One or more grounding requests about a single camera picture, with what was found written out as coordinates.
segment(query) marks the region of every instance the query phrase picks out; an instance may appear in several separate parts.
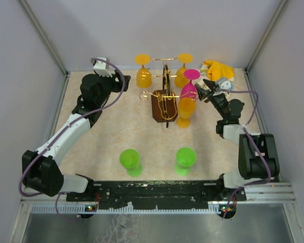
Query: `gray wall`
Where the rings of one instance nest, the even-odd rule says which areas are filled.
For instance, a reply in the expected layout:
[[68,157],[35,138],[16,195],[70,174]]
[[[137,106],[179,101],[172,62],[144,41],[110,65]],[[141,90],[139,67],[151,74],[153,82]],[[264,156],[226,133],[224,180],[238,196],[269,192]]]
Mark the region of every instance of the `gray wall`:
[[216,59],[245,67],[279,0],[28,0],[68,70],[107,56],[122,68],[148,53],[191,53],[191,67]]
[[304,219],[304,1],[291,1],[251,77]]
[[0,1],[0,242],[18,210],[21,155],[44,141],[63,81],[16,0]]

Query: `purple cable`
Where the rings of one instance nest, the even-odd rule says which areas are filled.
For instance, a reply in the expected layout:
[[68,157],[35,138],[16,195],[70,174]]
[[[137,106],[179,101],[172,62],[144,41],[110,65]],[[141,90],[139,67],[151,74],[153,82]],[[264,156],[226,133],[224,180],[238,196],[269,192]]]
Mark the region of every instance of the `purple cable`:
[[254,109],[253,109],[253,112],[250,116],[250,119],[247,121],[247,123],[245,123],[245,125],[249,125],[251,120],[253,119],[254,115],[255,115],[255,111],[257,109],[257,106],[258,106],[258,98],[259,98],[259,95],[256,91],[253,91],[253,90],[247,90],[247,91],[234,91],[234,90],[223,90],[223,89],[219,89],[220,91],[224,91],[224,92],[227,92],[227,93],[236,93],[236,94],[245,94],[245,93],[249,93],[249,94],[255,94],[256,96],[256,99],[255,99],[255,104],[254,104]]
[[[258,106],[258,99],[259,99],[259,95],[256,91],[251,91],[251,90],[247,90],[247,91],[230,91],[230,90],[223,90],[223,89],[220,89],[220,91],[224,91],[224,92],[227,92],[227,93],[236,93],[236,94],[244,94],[244,93],[249,93],[249,94],[255,94],[256,95],[256,100],[255,100],[255,104],[254,104],[254,109],[253,109],[253,112],[250,116],[250,119],[248,120],[248,122],[246,123],[246,126],[250,124],[251,120],[253,119],[254,115],[255,115],[255,112],[256,112],[256,109],[257,109],[257,106]],[[255,142],[253,141],[251,135],[248,133],[247,129],[246,128],[243,128],[243,131],[245,133],[245,135],[248,137],[249,141],[251,142],[252,146],[254,147],[255,151],[258,153],[261,161],[263,162],[263,165],[265,166],[265,169],[267,171],[267,175],[268,175],[268,178],[266,180],[259,180],[259,181],[253,181],[253,182],[249,182],[247,184],[245,184],[244,186],[250,186],[250,185],[260,185],[260,184],[266,184],[268,182],[270,182],[270,179],[271,179],[271,173],[270,173],[270,168],[267,164],[267,162],[265,161],[264,157],[262,156],[259,148],[257,147],[257,145],[255,144]],[[238,187],[237,189],[235,189],[231,196],[229,197],[229,199],[227,200],[227,204],[226,204],[226,208],[229,207],[230,205],[230,201],[233,199],[234,195],[240,191],[242,188],[242,186]],[[224,212],[223,214],[223,218],[225,218],[227,214],[227,210]]]
[[65,194],[67,194],[67,192],[60,192],[60,193],[57,195],[57,198],[56,198],[56,200],[55,200],[55,212],[56,212],[56,214],[57,214],[58,216],[60,216],[62,219],[66,220],[66,221],[70,221],[70,222],[78,221],[79,218],[67,218],[67,217],[63,216],[62,214],[60,214],[60,212],[59,212],[59,209],[58,209],[58,207],[57,207],[57,203],[59,202],[60,196],[61,196],[61,195],[65,195]]
[[[112,101],[109,105],[106,105],[104,107],[101,107],[101,108],[98,108],[96,110],[92,110],[90,112],[87,112],[85,113],[84,115],[74,119],[73,121],[70,122],[70,126],[73,125],[74,123],[76,123],[77,121],[79,121],[80,119],[88,116],[88,115],[91,115],[93,113],[96,113],[96,112],[99,112],[101,110],[104,110],[104,109],[107,109],[109,107],[111,107],[112,105],[114,105],[118,100],[119,98],[121,97],[124,89],[125,89],[125,77],[123,75],[123,73],[115,66],[113,65],[112,63],[108,62],[108,61],[105,61],[103,59],[100,59],[100,58],[91,58],[92,61],[100,61],[100,62],[103,62],[103,63],[106,63],[108,64],[109,66],[112,66],[115,70],[118,71],[118,73],[120,74],[121,76],[121,80],[123,82],[123,86],[122,86],[122,89],[119,93],[119,95],[116,97],[116,99],[114,101]],[[38,192],[38,193],[33,193],[33,194],[27,194],[25,192],[22,191],[22,182],[23,180],[25,179],[27,173],[29,172],[30,168],[36,163],[36,161],[50,148],[52,147],[52,145],[62,136],[62,134],[69,128],[69,126],[66,126],[60,133],[58,133],[56,135],[56,137],[52,140],[52,142],[47,146],[47,149],[44,149],[39,155],[37,155],[34,160],[27,166],[27,168],[25,169],[24,173],[22,173],[22,176],[19,180],[19,183],[18,183],[18,190],[19,190],[19,193],[24,196],[24,197],[32,197],[32,196],[37,196],[37,195],[40,195],[41,193]]]
[[[265,169],[266,169],[266,171],[267,171],[267,175],[268,175],[268,178],[267,178],[266,180],[252,181],[252,182],[249,182],[249,183],[245,184],[244,186],[266,184],[266,183],[270,182],[270,179],[271,179],[271,176],[272,176],[271,173],[270,173],[269,166],[268,166],[267,162],[265,161],[264,157],[262,156],[262,154],[261,154],[259,148],[257,147],[257,145],[255,144],[255,142],[253,141],[251,135],[248,133],[247,129],[246,129],[246,128],[243,128],[243,131],[245,132],[245,135],[247,135],[247,137],[248,137],[248,139],[250,140],[250,142],[251,142],[252,146],[254,147],[255,151],[259,154],[259,157],[260,157],[261,161],[263,162],[263,165],[264,165],[264,167],[265,167]],[[239,190],[241,190],[243,187],[240,186],[240,187],[238,187],[237,189],[235,189],[235,190],[232,192],[231,196],[230,196],[229,199],[227,200],[226,208],[229,207],[230,201],[233,199],[233,196],[234,196]],[[223,218],[225,218],[226,214],[227,214],[227,210],[224,212]]]

